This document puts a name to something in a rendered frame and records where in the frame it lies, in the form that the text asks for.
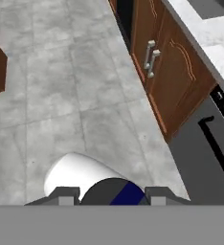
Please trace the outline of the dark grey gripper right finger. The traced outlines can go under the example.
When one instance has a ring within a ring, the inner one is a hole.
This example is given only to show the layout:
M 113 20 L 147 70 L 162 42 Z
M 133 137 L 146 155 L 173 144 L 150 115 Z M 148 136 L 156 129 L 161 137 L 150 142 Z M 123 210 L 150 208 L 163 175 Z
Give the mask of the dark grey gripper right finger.
M 168 187 L 145 187 L 151 206 L 189 205 L 190 200 L 175 195 Z

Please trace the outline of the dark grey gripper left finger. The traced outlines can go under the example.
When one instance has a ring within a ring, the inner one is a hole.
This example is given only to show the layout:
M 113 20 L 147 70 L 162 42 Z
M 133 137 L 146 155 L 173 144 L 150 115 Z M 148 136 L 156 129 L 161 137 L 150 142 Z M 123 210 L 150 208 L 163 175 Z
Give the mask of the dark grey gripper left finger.
M 27 203 L 27 206 L 76 206 L 79 195 L 79 187 L 56 187 L 49 196 Z

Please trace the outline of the white cylinder with dark cap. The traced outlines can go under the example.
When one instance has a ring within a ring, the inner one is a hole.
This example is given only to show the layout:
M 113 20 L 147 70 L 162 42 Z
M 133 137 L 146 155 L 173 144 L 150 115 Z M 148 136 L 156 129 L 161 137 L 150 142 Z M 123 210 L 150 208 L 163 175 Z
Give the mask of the white cylinder with dark cap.
M 56 187 L 79 187 L 81 205 L 148 205 L 144 191 L 102 162 L 72 152 L 56 160 L 44 181 L 49 196 Z

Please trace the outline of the grey dishwasher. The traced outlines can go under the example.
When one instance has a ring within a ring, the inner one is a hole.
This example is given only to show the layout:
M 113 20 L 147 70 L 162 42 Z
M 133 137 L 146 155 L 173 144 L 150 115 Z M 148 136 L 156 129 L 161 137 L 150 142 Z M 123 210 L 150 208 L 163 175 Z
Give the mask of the grey dishwasher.
M 224 172 L 198 125 L 210 116 L 214 120 L 208 122 L 208 127 L 224 154 L 224 92 L 220 86 L 214 87 L 168 146 L 191 202 L 224 205 Z

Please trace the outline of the brown wooden cupboard door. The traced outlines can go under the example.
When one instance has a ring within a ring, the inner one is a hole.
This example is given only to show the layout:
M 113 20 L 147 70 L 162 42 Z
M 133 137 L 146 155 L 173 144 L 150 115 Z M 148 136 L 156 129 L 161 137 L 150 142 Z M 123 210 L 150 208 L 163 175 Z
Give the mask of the brown wooden cupboard door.
M 135 0 L 131 56 L 145 89 L 150 87 L 150 83 L 156 75 L 156 68 L 161 57 L 159 55 L 155 59 L 153 66 L 154 77 L 148 78 L 148 69 L 144 69 L 147 42 L 149 40 L 155 41 L 155 46 L 150 50 L 149 54 L 148 62 L 150 64 L 154 50 L 160 50 L 161 54 L 163 53 L 159 44 L 159 38 L 165 10 L 166 6 L 162 0 Z
M 164 9 L 148 97 L 167 143 L 216 86 L 173 14 Z
M 114 13 L 117 12 L 117 0 L 108 0 L 111 6 L 111 9 Z

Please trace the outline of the grey sink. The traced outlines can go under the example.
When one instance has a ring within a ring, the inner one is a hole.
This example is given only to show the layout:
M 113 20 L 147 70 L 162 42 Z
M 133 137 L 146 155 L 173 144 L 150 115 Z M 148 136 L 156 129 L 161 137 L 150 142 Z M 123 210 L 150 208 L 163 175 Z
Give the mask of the grey sink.
M 188 0 L 202 19 L 224 16 L 224 0 Z

